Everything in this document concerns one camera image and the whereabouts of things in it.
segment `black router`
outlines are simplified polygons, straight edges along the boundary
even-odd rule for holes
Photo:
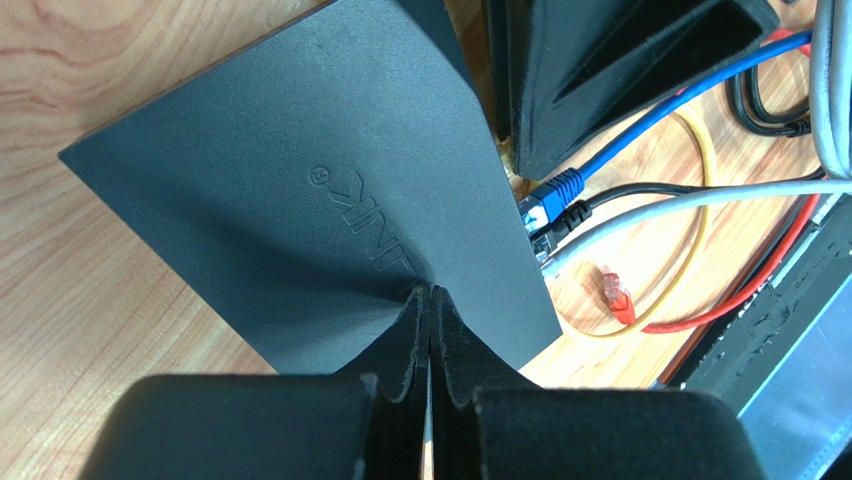
[[[514,368],[560,334],[441,0],[339,0],[60,158],[281,373],[416,284]]]

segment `wooden table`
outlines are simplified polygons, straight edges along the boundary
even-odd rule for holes
[[[0,5],[0,477],[74,477],[110,406],[146,375],[272,373],[56,153],[319,1]],[[448,3],[493,115],[480,3]],[[791,28],[813,15],[813,1],[778,8]],[[788,54],[761,69],[770,106],[805,95],[807,63],[800,57]],[[809,138],[749,136],[732,123],[722,95],[717,88],[692,102],[717,141],[720,182],[779,179],[815,167]],[[587,158],[605,138],[572,162]],[[636,180],[696,183],[699,163],[684,126],[666,120],[604,168],[590,192]],[[613,202],[595,217],[650,200]],[[691,272],[682,301],[665,313],[688,315],[715,302],[788,204],[767,200],[716,209],[702,265]],[[553,286],[557,309],[581,328],[614,328],[603,313],[598,269],[617,271],[641,310],[684,256],[695,218],[692,212],[672,215],[602,242],[570,267],[574,275]],[[548,386],[647,386],[687,337],[603,347],[562,338],[524,373]]]

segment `blue ethernet cable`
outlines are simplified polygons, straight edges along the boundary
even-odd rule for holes
[[[777,57],[782,53],[795,50],[802,45],[811,43],[811,31],[806,30],[791,35],[782,40],[772,42],[744,57],[719,69],[708,77],[686,87],[682,92],[658,103],[627,130],[615,137],[589,161],[579,169],[569,168],[549,181],[542,184],[521,200],[518,208],[524,221],[527,233],[548,225],[562,213],[580,193],[583,192],[586,180],[612,160],[625,147],[639,138],[646,130],[675,111],[678,107],[701,95],[715,85],[730,77],[748,70],[766,60]]]

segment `light wood tabletop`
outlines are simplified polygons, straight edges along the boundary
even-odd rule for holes
[[[321,0],[20,0],[0,5],[0,477],[75,477],[111,405],[134,381],[163,372],[272,373],[221,318],[57,159],[59,150]],[[773,2],[803,28],[814,2]],[[479,0],[448,0],[483,107],[493,117]],[[786,54],[761,68],[766,102],[807,93],[807,61]],[[716,141],[720,183],[800,176],[812,141],[748,135],[723,91],[691,102]],[[614,134],[571,160],[582,162]],[[666,119],[590,182],[593,193],[637,180],[697,184],[696,142]],[[606,219],[653,196],[607,204]],[[660,318],[708,308],[748,262],[791,200],[714,208],[700,265]],[[601,269],[617,272],[641,311],[691,243],[683,212],[606,239],[551,289],[573,325],[608,331]],[[648,386],[689,333],[617,345],[560,338],[523,372],[546,386]]]

